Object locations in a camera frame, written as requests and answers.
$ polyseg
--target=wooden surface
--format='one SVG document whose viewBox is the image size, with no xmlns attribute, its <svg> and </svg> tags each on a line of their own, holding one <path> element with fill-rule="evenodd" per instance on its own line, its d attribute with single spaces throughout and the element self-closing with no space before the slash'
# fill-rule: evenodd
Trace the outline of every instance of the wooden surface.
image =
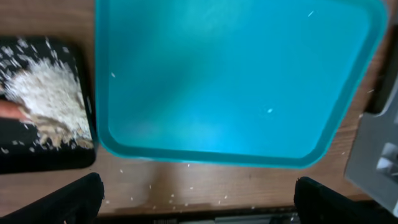
<svg viewBox="0 0 398 224">
<path fill-rule="evenodd" d="M 396 1 L 387 1 L 395 11 Z M 0 34 L 54 35 L 82 46 L 93 80 L 93 0 L 2 0 Z M 343 177 L 358 116 L 370 97 L 387 49 L 387 39 L 374 57 L 351 108 L 327 155 L 305 170 L 277 170 L 231 166 L 125 160 L 99 149 L 87 169 L 0 176 L 0 216 L 17 210 L 90 173 L 105 185 L 100 213 L 163 213 L 226 208 L 292 205 L 297 178 L 309 176 L 355 200 L 362 191 Z"/>
</svg>

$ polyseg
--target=orange object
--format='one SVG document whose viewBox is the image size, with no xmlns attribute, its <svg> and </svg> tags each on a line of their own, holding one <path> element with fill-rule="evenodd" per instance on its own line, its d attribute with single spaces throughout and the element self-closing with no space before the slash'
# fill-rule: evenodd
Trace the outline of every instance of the orange object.
<svg viewBox="0 0 398 224">
<path fill-rule="evenodd" d="M 18 119 L 23 121 L 29 120 L 24 114 L 22 114 L 18 107 L 18 104 L 0 100 L 0 118 Z"/>
</svg>

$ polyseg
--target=black tray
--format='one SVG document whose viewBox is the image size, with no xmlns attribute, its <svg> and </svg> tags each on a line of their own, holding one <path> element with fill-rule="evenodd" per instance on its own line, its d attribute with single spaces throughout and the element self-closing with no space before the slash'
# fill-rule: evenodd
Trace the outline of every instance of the black tray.
<svg viewBox="0 0 398 224">
<path fill-rule="evenodd" d="M 7 47 L 13 51 L 13 55 L 5 54 L 4 49 Z M 0 54 L 0 62 L 3 64 L 5 60 L 14 58 L 21 65 L 17 65 L 15 61 L 6 68 L 0 65 L 0 85 L 2 86 L 4 86 L 7 73 L 12 76 L 16 71 L 27 68 L 28 62 L 20 55 L 26 55 L 35 61 L 47 58 L 51 63 L 56 61 L 67 63 L 75 77 L 80 80 L 91 135 L 95 146 L 97 145 L 93 126 L 92 109 L 94 107 L 86 89 L 85 75 L 87 73 L 83 66 L 81 51 L 76 46 L 47 37 L 0 37 Z M 5 100 L 5 96 L 0 95 L 0 99 Z M 72 142 L 63 143 L 59 150 L 53 147 L 50 149 L 51 144 L 48 142 L 45 149 L 40 144 L 33 143 L 38 139 L 36 128 L 33 125 L 27 125 L 27 127 L 28 129 L 17 120 L 0 118 L 0 147 L 9 151 L 7 154 L 0 151 L 0 174 L 76 169 L 88 167 L 94 163 L 96 157 L 94 149 L 78 146 L 72 148 Z M 14 145 L 13 141 L 23 142 L 24 145 L 19 143 Z"/>
</svg>

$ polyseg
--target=tray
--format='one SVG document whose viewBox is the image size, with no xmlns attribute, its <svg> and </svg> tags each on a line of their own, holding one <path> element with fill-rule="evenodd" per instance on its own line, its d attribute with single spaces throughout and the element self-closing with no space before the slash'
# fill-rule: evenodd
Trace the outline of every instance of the tray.
<svg viewBox="0 0 398 224">
<path fill-rule="evenodd" d="M 107 150 L 304 168 L 326 153 L 387 12 L 378 0 L 96 0 L 95 23 Z"/>
<path fill-rule="evenodd" d="M 47 44 L 51 46 L 51 50 L 57 53 L 57 56 L 51 53 Z M 0 67 L 0 85 L 2 86 L 4 86 L 6 80 L 4 74 L 9 73 L 13 76 L 17 70 L 27 68 L 28 63 L 23 59 L 24 56 L 33 60 L 48 58 L 52 63 L 57 57 L 58 60 L 67 63 L 76 78 L 80 79 L 83 98 L 86 99 L 85 107 L 91 135 L 93 139 L 95 138 L 92 111 L 90 111 L 92 107 L 85 89 L 84 74 L 86 72 L 82 54 L 77 47 L 48 37 L 0 37 L 1 47 L 9 47 L 13 51 L 13 55 L 8 56 L 3 49 L 0 49 L 2 64 L 5 64 L 5 60 L 14 58 L 21 65 Z M 0 99 L 6 100 L 4 95 L 0 95 Z M 60 149 L 57 150 L 50 148 L 50 142 L 46 143 L 46 148 L 43 148 L 38 144 L 33 144 L 36 139 L 38 139 L 37 130 L 33 125 L 25 126 L 18 120 L 0 118 L 0 146 L 9 152 L 5 154 L 0 151 L 0 174 L 84 168 L 95 161 L 96 152 L 94 149 L 84 149 L 79 146 L 72 149 L 72 144 L 62 143 Z"/>
</svg>

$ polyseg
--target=blue tray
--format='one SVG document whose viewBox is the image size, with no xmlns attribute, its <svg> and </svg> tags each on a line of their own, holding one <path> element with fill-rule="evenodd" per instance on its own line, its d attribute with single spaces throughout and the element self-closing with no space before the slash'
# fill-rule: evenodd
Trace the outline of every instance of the blue tray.
<svg viewBox="0 0 398 224">
<path fill-rule="evenodd" d="M 99 139 L 113 154 L 304 168 L 380 43 L 378 0 L 96 0 Z"/>
</svg>

